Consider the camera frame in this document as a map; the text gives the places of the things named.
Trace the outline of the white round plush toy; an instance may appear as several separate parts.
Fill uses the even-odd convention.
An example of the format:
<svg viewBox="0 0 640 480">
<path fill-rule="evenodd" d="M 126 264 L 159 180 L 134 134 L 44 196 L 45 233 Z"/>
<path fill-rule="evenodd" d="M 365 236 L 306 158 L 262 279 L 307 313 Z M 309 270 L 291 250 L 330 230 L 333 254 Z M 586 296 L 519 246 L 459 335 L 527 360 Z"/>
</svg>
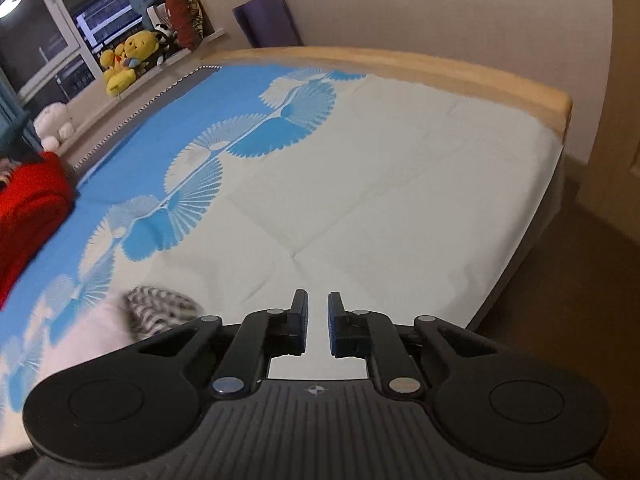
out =
<svg viewBox="0 0 640 480">
<path fill-rule="evenodd" d="M 34 127 L 45 152 L 55 152 L 75 133 L 70 111 L 60 102 L 46 106 L 34 120 Z"/>
</svg>

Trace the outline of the red knitted blanket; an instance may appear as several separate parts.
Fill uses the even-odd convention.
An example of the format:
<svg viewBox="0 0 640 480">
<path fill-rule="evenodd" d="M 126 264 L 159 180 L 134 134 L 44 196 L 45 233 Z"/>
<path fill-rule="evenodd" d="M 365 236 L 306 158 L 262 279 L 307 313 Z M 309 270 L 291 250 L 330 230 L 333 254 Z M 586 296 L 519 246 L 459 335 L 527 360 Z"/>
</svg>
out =
<svg viewBox="0 0 640 480">
<path fill-rule="evenodd" d="M 1 304 L 74 208 L 75 189 L 52 152 L 14 171 L 1 192 Z"/>
</svg>

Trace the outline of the white and striped garment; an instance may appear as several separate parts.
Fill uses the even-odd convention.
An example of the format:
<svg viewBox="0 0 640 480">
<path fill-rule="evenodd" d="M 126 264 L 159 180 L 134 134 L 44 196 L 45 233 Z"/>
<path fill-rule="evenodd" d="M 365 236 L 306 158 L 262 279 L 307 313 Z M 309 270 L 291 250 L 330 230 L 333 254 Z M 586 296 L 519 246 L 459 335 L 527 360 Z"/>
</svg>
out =
<svg viewBox="0 0 640 480">
<path fill-rule="evenodd" d="M 109 294 L 83 313 L 52 342 L 44 355 L 38 378 L 90 361 L 150 337 L 168 332 L 203 314 L 188 296 L 170 289 L 140 285 L 129 292 Z"/>
</svg>

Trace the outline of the wooden bed frame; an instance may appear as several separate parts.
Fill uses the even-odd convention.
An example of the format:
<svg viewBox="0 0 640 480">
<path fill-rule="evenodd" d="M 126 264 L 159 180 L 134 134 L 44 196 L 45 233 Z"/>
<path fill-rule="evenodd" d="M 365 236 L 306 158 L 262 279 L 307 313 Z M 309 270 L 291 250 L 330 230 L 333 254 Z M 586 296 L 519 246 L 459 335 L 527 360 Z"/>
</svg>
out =
<svg viewBox="0 0 640 480">
<path fill-rule="evenodd" d="M 573 101 L 555 89 L 503 70 L 413 52 L 342 47 L 286 47 L 215 52 L 206 64 L 269 64 L 318 67 L 418 82 L 460 96 L 517 108 L 565 140 Z"/>
</svg>

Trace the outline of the black white striped plush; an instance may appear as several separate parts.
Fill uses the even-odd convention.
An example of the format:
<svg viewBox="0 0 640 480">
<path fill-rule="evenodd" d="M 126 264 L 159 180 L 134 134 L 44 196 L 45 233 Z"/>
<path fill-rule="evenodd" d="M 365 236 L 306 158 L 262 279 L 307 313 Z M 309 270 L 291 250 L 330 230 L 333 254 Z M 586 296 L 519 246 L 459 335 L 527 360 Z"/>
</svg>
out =
<svg viewBox="0 0 640 480">
<path fill-rule="evenodd" d="M 160 46 L 160 52 L 165 56 L 174 55 L 180 50 L 177 44 L 176 32 L 165 23 L 158 23 L 154 26 L 153 34 Z"/>
</svg>

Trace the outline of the dark red cushion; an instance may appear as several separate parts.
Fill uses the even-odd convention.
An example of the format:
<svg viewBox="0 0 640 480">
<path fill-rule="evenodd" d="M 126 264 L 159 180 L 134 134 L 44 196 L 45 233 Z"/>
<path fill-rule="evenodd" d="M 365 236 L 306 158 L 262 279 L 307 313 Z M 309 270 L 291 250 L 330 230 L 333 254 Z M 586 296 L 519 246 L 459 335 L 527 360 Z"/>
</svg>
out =
<svg viewBox="0 0 640 480">
<path fill-rule="evenodd" d="M 165 0 L 168 20 L 178 45 L 194 51 L 204 38 L 203 14 L 198 0 Z"/>
</svg>

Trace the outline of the blue and cream bedsheet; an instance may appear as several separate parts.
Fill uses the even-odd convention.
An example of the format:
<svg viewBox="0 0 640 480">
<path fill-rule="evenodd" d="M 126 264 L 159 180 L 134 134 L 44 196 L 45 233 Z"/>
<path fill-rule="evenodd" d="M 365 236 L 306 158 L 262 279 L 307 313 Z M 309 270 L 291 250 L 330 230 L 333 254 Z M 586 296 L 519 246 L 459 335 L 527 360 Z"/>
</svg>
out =
<svg viewBox="0 0 640 480">
<path fill-rule="evenodd" d="M 326 297 L 465 326 L 532 224 L 561 157 L 521 110 L 374 75 L 200 70 L 81 180 L 1 313 L 1 451 L 50 344 L 139 285 L 228 323 L 309 296 L 307 349 L 273 378 L 359 378 L 329 352 Z"/>
</svg>

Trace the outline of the yellow plush toy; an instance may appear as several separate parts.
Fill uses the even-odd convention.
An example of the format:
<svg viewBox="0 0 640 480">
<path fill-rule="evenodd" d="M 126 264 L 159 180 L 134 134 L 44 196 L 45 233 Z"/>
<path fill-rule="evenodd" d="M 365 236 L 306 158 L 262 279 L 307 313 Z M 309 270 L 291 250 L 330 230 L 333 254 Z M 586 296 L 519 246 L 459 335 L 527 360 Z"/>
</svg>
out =
<svg viewBox="0 0 640 480">
<path fill-rule="evenodd" d="M 136 82 L 143 64 L 157 54 L 160 54 L 160 43 L 150 30 L 136 32 L 116 49 L 104 50 L 100 55 L 100 66 L 106 94 L 111 98 L 122 94 Z"/>
</svg>

